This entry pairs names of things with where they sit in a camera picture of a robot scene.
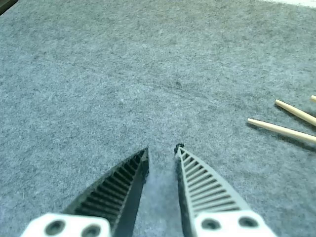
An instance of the wooden stick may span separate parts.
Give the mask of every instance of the wooden stick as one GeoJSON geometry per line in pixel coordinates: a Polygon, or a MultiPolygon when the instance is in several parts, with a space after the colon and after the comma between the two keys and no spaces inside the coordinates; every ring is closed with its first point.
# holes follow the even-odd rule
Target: wooden stick
{"type": "Polygon", "coordinates": [[[252,118],[248,118],[248,123],[256,125],[258,127],[265,128],[265,129],[270,130],[272,132],[277,132],[277,133],[280,133],[282,135],[298,138],[298,139],[308,141],[308,142],[313,142],[314,144],[316,144],[316,137],[305,134],[303,132],[298,132],[298,131],[295,131],[292,129],[277,126],[277,125],[274,125],[274,124],[268,123],[268,122],[262,122],[262,121],[255,120],[252,118]]]}
{"type": "Polygon", "coordinates": [[[316,118],[305,113],[304,111],[301,111],[291,105],[288,105],[280,100],[276,100],[276,104],[280,107],[284,108],[285,110],[289,111],[291,114],[294,114],[295,116],[301,118],[302,120],[305,120],[306,122],[309,122],[310,124],[316,126],[316,118]]]}

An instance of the gray felt surface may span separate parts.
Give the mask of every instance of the gray felt surface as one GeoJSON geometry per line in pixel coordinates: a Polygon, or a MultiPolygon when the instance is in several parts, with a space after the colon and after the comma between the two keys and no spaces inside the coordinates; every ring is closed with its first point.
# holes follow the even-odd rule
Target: gray felt surface
{"type": "Polygon", "coordinates": [[[316,9],[257,0],[20,0],[0,16],[0,236],[63,210],[148,146],[135,237],[181,237],[173,148],[217,170],[280,237],[314,237],[316,9]]]}

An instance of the screw hole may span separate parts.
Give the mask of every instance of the screw hole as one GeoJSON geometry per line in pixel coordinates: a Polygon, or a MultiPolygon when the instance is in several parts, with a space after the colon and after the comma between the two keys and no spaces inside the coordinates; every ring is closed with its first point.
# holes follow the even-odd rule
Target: screw hole
{"type": "Polygon", "coordinates": [[[53,221],[52,223],[50,223],[46,229],[45,229],[45,233],[48,236],[55,236],[59,233],[61,233],[65,228],[65,222],[62,220],[58,220],[58,221],[53,221]]]}
{"type": "Polygon", "coordinates": [[[82,237],[97,237],[100,234],[100,227],[97,225],[91,225],[85,228],[81,234],[82,237]]]}
{"type": "Polygon", "coordinates": [[[239,224],[243,227],[257,227],[258,222],[250,217],[241,217],[239,224]]]}
{"type": "Polygon", "coordinates": [[[218,230],[221,228],[221,225],[218,221],[213,219],[206,219],[202,222],[202,228],[206,230],[218,230]]]}

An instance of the gray carpet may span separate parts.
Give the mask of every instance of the gray carpet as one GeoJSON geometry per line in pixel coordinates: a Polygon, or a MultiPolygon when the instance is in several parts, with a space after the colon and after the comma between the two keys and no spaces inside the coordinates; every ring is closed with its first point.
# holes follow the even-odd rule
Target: gray carpet
{"type": "Polygon", "coordinates": [[[181,237],[173,149],[217,170],[280,237],[316,230],[316,9],[256,0],[19,0],[0,16],[0,236],[62,211],[146,146],[135,237],[181,237]]]}

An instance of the wooden dowel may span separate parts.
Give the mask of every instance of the wooden dowel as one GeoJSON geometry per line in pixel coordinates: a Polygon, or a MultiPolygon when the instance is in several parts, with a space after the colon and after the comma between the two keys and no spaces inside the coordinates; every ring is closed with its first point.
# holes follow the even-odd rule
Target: wooden dowel
{"type": "Polygon", "coordinates": [[[305,120],[306,122],[309,122],[310,124],[316,126],[316,118],[305,113],[304,111],[301,111],[289,104],[286,104],[280,100],[276,100],[276,104],[285,110],[289,111],[291,114],[301,118],[302,120],[305,120]]]}
{"type": "Polygon", "coordinates": [[[277,132],[277,133],[280,133],[282,135],[298,138],[298,139],[301,139],[301,140],[304,140],[307,142],[312,142],[312,143],[316,144],[316,137],[305,134],[303,132],[298,132],[298,131],[295,131],[292,129],[277,126],[277,125],[274,125],[274,124],[268,123],[268,122],[262,122],[262,121],[255,120],[252,118],[248,118],[248,123],[253,124],[255,126],[258,126],[258,127],[265,128],[265,129],[270,130],[272,132],[277,132]]]}

